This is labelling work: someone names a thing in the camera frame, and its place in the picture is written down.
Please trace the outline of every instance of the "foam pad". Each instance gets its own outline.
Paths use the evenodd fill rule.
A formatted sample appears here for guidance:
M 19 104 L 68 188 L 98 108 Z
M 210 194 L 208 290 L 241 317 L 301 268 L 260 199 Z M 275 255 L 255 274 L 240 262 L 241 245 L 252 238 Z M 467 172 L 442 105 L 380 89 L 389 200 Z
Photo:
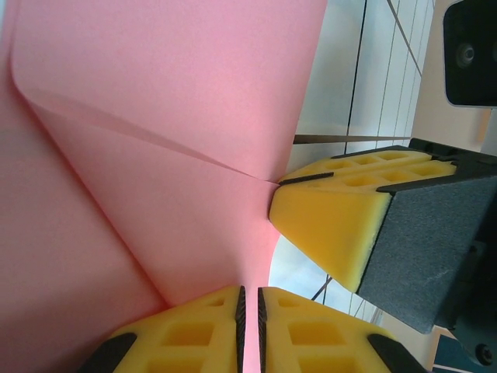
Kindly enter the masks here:
M 229 287 L 117 330 L 78 373 L 235 373 L 244 340 L 245 289 Z
M 391 372 L 368 341 L 370 335 L 390 339 L 386 330 L 288 291 L 259 291 L 262 372 Z
M 296 247 L 356 291 L 391 200 L 378 187 L 446 176 L 456 166 L 422 152 L 323 159 L 282 179 L 269 219 Z M 327 175 L 312 180 L 313 175 Z

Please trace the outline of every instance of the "black rubber pad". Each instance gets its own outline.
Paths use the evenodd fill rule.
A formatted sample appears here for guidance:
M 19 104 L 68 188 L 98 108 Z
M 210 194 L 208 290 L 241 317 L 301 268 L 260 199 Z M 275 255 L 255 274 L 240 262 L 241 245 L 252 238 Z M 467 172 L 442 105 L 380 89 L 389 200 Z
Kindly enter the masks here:
M 380 334 L 370 334 L 367 340 L 391 373 L 426 373 L 401 343 Z
M 492 201 L 497 177 L 435 180 L 400 190 L 403 186 L 391 199 L 357 294 L 429 333 Z
M 267 310 L 264 301 L 264 292 L 262 288 L 257 291 L 257 307 L 259 316 L 259 356 L 261 361 L 261 373 L 266 373 L 266 322 Z
M 236 364 L 238 373 L 243 371 L 243 350 L 245 347 L 245 325 L 247 319 L 245 287 L 240 287 L 235 311 L 236 321 Z
M 302 183 L 304 181 L 310 181 L 310 180 L 325 179 L 327 177 L 332 177 L 332 176 L 333 176 L 333 173 L 317 173 L 315 175 L 306 175 L 306 176 L 294 177 L 293 179 L 286 179 L 286 180 L 280 181 L 280 186 L 282 187 L 283 185 Z
M 106 340 L 77 370 L 78 373 L 112 373 L 133 346 L 137 335 L 125 333 Z

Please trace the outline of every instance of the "pink paper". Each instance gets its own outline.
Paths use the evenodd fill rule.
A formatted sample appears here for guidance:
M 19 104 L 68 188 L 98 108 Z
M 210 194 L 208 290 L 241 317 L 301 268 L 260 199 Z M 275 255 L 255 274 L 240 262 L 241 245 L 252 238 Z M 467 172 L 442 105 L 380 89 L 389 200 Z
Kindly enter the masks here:
M 55 99 L 31 103 L 169 304 L 246 286 L 244 366 L 258 371 L 256 292 L 279 237 L 267 219 L 276 185 L 102 128 L 112 118 L 88 108 L 64 105 L 82 118 L 72 120 L 54 113 Z
M 25 0 L 17 79 L 261 180 L 284 173 L 325 0 Z
M 9 4 L 13 19 L 15 2 Z M 65 172 L 68 165 L 74 170 L 64 173 L 69 185 L 63 190 L 52 170 L 41 177 L 29 169 L 24 181 L 30 188 L 24 194 L 33 200 L 34 214 L 21 204 L 11 209 L 19 219 L 9 226 L 8 239 L 16 242 L 27 222 L 35 232 L 26 239 L 39 243 L 38 255 L 45 262 L 61 258 L 68 276 L 74 277 L 66 284 L 65 277 L 40 270 L 36 275 L 43 280 L 54 277 L 40 303 L 64 299 L 59 294 L 64 290 L 68 307 L 78 309 L 74 287 L 85 294 L 103 274 L 115 280 L 129 272 L 130 283 L 109 279 L 108 287 L 96 292 L 118 288 L 119 297 L 96 296 L 111 298 L 112 305 L 128 296 L 130 307 L 124 306 L 114 323 L 104 323 L 97 306 L 97 312 L 79 320 L 81 329 L 96 319 L 90 332 L 105 334 L 127 310 L 138 315 L 143 307 L 160 307 L 154 288 L 176 305 L 243 284 L 248 292 L 244 368 L 259 371 L 256 288 L 267 285 L 278 237 L 267 219 L 276 186 L 265 180 L 281 176 L 287 163 L 324 11 L 324 0 L 23 2 L 12 52 L 13 78 L 64 155 L 61 161 L 52 150 L 52 161 L 57 159 Z M 23 190 L 16 182 L 18 169 L 6 165 L 12 175 L 5 190 Z M 50 222 L 41 215 L 52 205 L 50 198 L 35 193 L 37 177 L 60 202 L 55 218 L 62 232 L 42 224 Z M 72 200 L 74 193 L 83 197 Z M 89 208 L 98 233 L 88 233 L 89 213 L 84 211 Z M 66 209 L 71 216 L 78 214 L 78 220 L 67 218 Z M 103 248 L 100 236 L 115 242 Z M 78 240 L 71 250 L 68 237 Z M 30 249 L 30 241 L 19 241 L 19 246 Z M 17 258 L 11 252 L 2 262 L 11 257 L 19 263 L 18 274 L 38 265 L 31 256 Z M 93 275 L 72 268 L 76 261 Z M 147 290 L 133 296 L 136 276 Z M 29 295 L 21 291 L 18 298 Z M 66 320 L 77 319 L 74 313 Z M 38 320 L 32 328 L 33 346 L 44 343 L 40 325 Z M 64 320 L 50 327 L 56 330 L 54 340 L 62 336 L 65 349 L 54 348 L 50 356 L 52 346 L 45 347 L 44 367 L 55 367 L 49 363 L 57 356 L 74 367 L 75 343 L 89 346 L 93 334 L 74 333 L 67 344 Z M 21 351 L 14 350 L 8 360 L 16 362 L 19 356 Z M 26 371 L 41 367 L 22 364 Z
M 14 88 L 0 44 L 0 371 L 67 372 L 163 300 Z

